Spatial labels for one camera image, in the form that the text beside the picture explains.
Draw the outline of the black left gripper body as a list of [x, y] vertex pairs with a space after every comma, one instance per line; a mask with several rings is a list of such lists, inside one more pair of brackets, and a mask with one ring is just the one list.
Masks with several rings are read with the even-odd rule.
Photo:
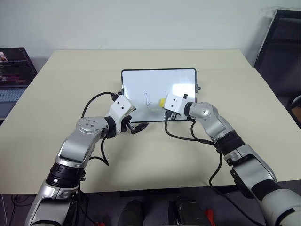
[[121, 132], [130, 130], [131, 134], [135, 133], [136, 127], [131, 123], [131, 119], [132, 117], [128, 115], [121, 121]]

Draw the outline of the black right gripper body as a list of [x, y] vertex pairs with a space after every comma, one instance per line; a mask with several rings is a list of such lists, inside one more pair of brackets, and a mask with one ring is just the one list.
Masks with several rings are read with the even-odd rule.
[[177, 119], [177, 116], [181, 116], [181, 115], [171, 110], [167, 110], [167, 109], [165, 110], [165, 114], [164, 114], [165, 121], [180, 121], [181, 118]]

